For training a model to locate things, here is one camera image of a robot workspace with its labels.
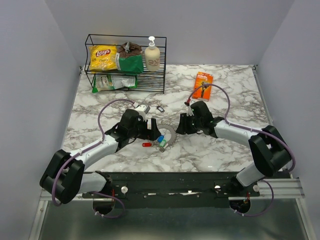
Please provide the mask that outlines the blue key tag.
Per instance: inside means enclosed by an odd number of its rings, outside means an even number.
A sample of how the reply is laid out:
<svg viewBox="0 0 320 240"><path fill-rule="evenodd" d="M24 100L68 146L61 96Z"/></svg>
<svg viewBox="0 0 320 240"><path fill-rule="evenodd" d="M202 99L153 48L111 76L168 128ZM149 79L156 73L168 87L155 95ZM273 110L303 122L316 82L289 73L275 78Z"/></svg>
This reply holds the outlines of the blue key tag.
<svg viewBox="0 0 320 240"><path fill-rule="evenodd" d="M163 136L163 135L160 135L160 136L158 137L157 141L158 141L159 143L161 143L161 142L163 141L163 139L164 139L164 136Z"/></svg>

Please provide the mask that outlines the green key tag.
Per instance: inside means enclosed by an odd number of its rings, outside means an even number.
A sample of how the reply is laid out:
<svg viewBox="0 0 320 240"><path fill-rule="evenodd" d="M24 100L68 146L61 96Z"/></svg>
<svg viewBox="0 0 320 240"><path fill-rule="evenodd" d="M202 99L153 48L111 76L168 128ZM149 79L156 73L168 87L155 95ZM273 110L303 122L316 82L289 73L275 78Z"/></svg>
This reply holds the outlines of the green key tag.
<svg viewBox="0 0 320 240"><path fill-rule="evenodd" d="M167 146L167 141L166 141L165 139L163 139L163 140L159 143L159 147L165 149L166 146Z"/></svg>

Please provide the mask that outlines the silver disc keyring holder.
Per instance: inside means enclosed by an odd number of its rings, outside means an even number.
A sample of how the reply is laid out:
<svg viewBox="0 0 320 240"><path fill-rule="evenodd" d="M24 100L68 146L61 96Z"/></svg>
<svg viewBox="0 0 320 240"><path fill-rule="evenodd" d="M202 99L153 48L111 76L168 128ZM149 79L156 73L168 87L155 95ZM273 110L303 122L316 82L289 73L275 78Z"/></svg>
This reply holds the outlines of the silver disc keyring holder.
<svg viewBox="0 0 320 240"><path fill-rule="evenodd" d="M175 129L169 124L159 124L157 126L157 128L159 131L160 130L163 131L163 133L160 133L160 135L163 135L164 139L167 141L167 145L166 145L165 150L171 148L177 140L177 134L176 134ZM158 142L157 140L156 140L156 142L158 143L158 148L160 151L160 142Z"/></svg>

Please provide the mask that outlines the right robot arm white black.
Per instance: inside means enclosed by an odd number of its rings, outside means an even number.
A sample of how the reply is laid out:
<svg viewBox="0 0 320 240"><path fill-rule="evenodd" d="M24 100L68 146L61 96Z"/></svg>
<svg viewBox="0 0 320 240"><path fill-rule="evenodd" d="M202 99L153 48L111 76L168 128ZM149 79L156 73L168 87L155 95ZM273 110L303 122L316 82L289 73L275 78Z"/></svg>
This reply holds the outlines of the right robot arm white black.
<svg viewBox="0 0 320 240"><path fill-rule="evenodd" d="M250 148L253 163L242 169L230 180L230 191L241 196L248 186L265 177L272 177L292 160L286 143L278 130L268 125L262 129L234 126L223 117L213 117L203 101L188 106L188 112L180 114L176 133L190 135L203 132L216 139L226 139Z"/></svg>

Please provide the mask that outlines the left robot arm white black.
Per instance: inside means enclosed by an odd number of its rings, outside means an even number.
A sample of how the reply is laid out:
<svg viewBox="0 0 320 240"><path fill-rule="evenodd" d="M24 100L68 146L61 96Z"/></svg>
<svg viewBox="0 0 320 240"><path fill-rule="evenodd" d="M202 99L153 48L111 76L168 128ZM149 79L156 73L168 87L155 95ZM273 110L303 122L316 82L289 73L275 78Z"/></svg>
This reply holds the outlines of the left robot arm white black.
<svg viewBox="0 0 320 240"><path fill-rule="evenodd" d="M110 194L111 185L100 173L84 176L85 170L102 158L112 155L129 144L130 139L155 141L161 135L155 118L135 109L127 109L120 121L103 133L102 138L89 145L67 152L54 153L39 185L51 193L54 200L69 203L77 194L94 191L104 198Z"/></svg>

